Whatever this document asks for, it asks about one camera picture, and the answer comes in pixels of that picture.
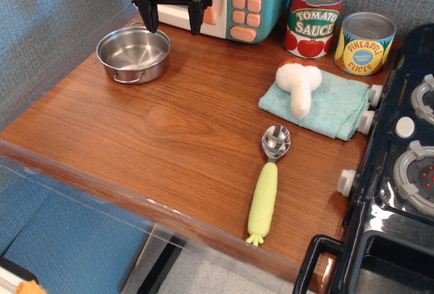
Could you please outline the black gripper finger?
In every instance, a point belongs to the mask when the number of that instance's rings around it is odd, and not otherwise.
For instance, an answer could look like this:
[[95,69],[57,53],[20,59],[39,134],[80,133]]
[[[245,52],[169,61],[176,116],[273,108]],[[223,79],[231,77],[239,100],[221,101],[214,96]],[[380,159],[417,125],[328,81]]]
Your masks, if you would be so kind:
[[191,34],[198,35],[203,24],[204,8],[202,0],[193,0],[188,6]]
[[156,33],[159,25],[157,4],[153,0],[136,0],[136,3],[146,29],[151,33]]

